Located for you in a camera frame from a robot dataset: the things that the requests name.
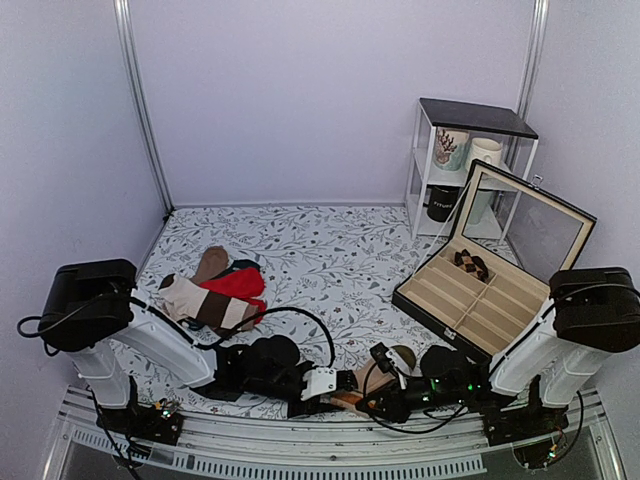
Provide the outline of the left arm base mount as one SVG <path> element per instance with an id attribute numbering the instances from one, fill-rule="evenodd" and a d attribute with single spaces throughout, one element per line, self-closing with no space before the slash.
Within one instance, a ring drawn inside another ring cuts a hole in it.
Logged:
<path id="1" fill-rule="evenodd" d="M 124 408 L 105 408 L 97 404 L 97 425 L 124 434 L 128 440 L 141 439 L 176 446 L 184 417 L 178 412 L 180 403 L 162 398 L 153 405 L 138 402 L 137 384 L 129 378 L 129 400 Z"/>

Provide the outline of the beige striped ribbed sock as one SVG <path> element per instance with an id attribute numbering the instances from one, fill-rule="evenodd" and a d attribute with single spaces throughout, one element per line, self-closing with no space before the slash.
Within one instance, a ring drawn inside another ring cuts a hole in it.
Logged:
<path id="1" fill-rule="evenodd" d="M 414 352 L 403 345 L 394 345 L 392 349 L 402 359 L 402 364 L 405 365 L 404 372 L 412 374 L 416 366 Z M 360 369 L 355 370 L 354 375 L 357 380 L 356 389 L 332 394 L 329 400 L 330 405 L 355 412 L 356 404 L 363 398 L 363 387 L 366 387 L 367 393 L 370 394 L 396 379 L 392 373 L 383 373 L 378 366 L 375 366 L 373 359 L 370 359 Z"/>

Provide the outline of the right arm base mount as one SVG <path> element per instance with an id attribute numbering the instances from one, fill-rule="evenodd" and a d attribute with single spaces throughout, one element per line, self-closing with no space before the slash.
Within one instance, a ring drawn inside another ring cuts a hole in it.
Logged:
<path id="1" fill-rule="evenodd" d="M 543 450 L 539 444 L 528 444 L 513 450 L 516 461 L 529 471 L 546 470 L 566 458 L 580 438 L 585 417 L 584 398 L 577 392 L 579 421 L 575 436 L 569 441 L 565 432 L 569 426 L 566 415 L 568 408 L 544 407 L 540 399 L 540 380 L 537 375 L 531 382 L 526 406 L 502 411 L 494 405 L 480 410 L 483 432 L 490 446 L 524 441 L 540 435 L 550 436 L 545 443 L 547 450 Z"/>

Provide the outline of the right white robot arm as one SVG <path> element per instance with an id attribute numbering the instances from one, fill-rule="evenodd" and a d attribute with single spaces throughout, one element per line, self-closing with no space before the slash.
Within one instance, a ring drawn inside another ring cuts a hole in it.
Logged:
<path id="1" fill-rule="evenodd" d="M 639 292 L 626 269 L 558 271 L 532 325 L 485 364 L 470 363 L 461 350 L 432 346 L 421 358 L 420 375 L 413 377 L 394 364 L 390 349 L 377 344 L 372 357 L 394 379 L 377 390 L 361 381 L 364 392 L 356 408 L 395 424 L 416 410 L 441 406 L 501 408 L 538 379 L 538 398 L 516 421 L 524 435 L 537 436 L 606 359 L 638 344 Z"/>

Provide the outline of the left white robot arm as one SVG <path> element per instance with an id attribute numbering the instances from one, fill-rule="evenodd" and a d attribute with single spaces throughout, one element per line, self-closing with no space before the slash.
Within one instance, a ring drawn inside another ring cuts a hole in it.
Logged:
<path id="1" fill-rule="evenodd" d="M 274 335 L 249 345 L 226 345 L 268 310 L 176 275 L 165 277 L 159 307 L 140 298 L 134 265 L 125 259 L 65 265 L 54 277 L 43 312 L 18 321 L 23 338 L 37 338 L 68 354 L 97 403 L 128 434 L 148 426 L 134 401 L 132 379 L 109 346 L 115 340 L 173 374 L 195 394 L 234 402 L 256 394 L 289 403 L 293 416 L 329 408 L 329 397 L 357 389 L 354 372 L 301 358 L 289 338 Z"/>

